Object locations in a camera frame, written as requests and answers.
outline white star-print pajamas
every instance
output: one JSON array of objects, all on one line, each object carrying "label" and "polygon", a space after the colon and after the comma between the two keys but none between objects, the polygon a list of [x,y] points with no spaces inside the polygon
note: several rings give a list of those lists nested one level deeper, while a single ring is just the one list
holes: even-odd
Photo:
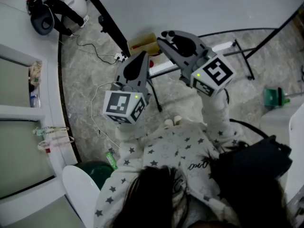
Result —
[{"label": "white star-print pajamas", "polygon": [[[162,124],[154,133],[143,138],[140,138],[144,134],[137,125],[121,124],[116,128],[116,137],[121,141],[121,158],[117,162],[118,169],[106,180],[100,191],[94,228],[110,226],[122,209],[130,183],[141,169],[164,165],[175,167],[177,174],[182,173],[180,186],[191,195],[189,215],[184,227],[197,220],[208,220],[209,214],[217,220],[238,225],[233,209],[227,202],[220,200],[219,187],[209,176],[210,168],[204,156],[209,152],[218,157],[223,150],[228,151],[225,147],[233,146],[240,140],[248,141],[242,137],[239,128],[235,129],[230,123],[223,91],[213,99],[199,95],[203,100],[202,114],[207,126],[182,119],[180,125],[170,127]],[[173,196],[173,204],[179,197],[182,195]],[[177,224],[181,216],[182,210],[177,209],[173,224]]]}]

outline black star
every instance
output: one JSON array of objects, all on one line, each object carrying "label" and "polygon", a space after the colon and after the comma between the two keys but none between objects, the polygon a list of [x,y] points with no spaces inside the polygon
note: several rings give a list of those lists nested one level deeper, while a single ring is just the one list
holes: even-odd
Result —
[{"label": "black star", "polygon": [[107,200],[106,200],[106,203],[109,203],[111,204],[114,200],[112,199],[112,197],[109,197]]},{"label": "black star", "polygon": [[219,200],[223,198],[223,194],[221,192],[217,196],[219,197]]},{"label": "black star", "polygon": [[115,191],[116,191],[116,188],[111,186],[110,190],[111,190],[112,192],[115,192]]},{"label": "black star", "polygon": [[152,166],[154,166],[154,165],[157,165],[158,162],[152,161],[152,162],[150,162],[150,163],[151,163]]},{"label": "black star", "polygon": [[103,211],[102,210],[96,210],[96,213],[97,217],[99,216],[103,216]]}]

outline floor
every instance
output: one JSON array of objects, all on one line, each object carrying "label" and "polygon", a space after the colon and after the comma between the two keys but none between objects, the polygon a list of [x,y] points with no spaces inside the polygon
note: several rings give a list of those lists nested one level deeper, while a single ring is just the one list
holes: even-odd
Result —
[{"label": "floor", "polygon": [[[99,12],[88,2],[90,20],[83,29],[69,19],[65,19],[67,27],[79,34],[78,43],[93,43],[99,54],[115,55],[120,52],[119,47],[105,33],[98,24]],[[228,33],[203,38],[210,47],[238,39],[242,48],[252,48],[262,41],[271,31],[252,30]],[[117,66],[120,62],[109,65],[102,62],[95,55],[92,46],[78,47],[76,37],[63,37],[62,46],[62,80],[66,108],[76,146],[82,161],[106,161],[105,154],[109,148],[116,151],[103,134],[100,134],[90,118],[90,103],[97,86],[111,82],[114,79]],[[286,93],[299,93],[302,90],[301,67],[304,63],[304,53],[299,52],[304,48],[304,40],[293,23],[289,23],[261,50],[255,53],[249,63],[256,80],[247,79],[248,71],[241,55],[229,56],[228,61],[237,72],[237,76],[227,87],[230,95],[230,116],[259,126],[259,120],[267,112],[263,106],[263,90],[265,87],[282,87]],[[101,56],[103,60],[113,63],[112,56]],[[142,127],[147,133],[153,132],[165,119],[180,114],[193,121],[202,121],[202,103],[193,89],[186,87],[179,81],[179,71],[153,79],[158,99],[163,112],[159,113],[156,102],[152,97],[144,116]],[[109,85],[99,89],[93,102],[93,117],[99,128],[104,131],[114,142],[118,143],[114,135],[115,124],[101,114],[104,99],[104,90]],[[260,138],[250,130],[244,129],[245,135],[252,142]]]}]

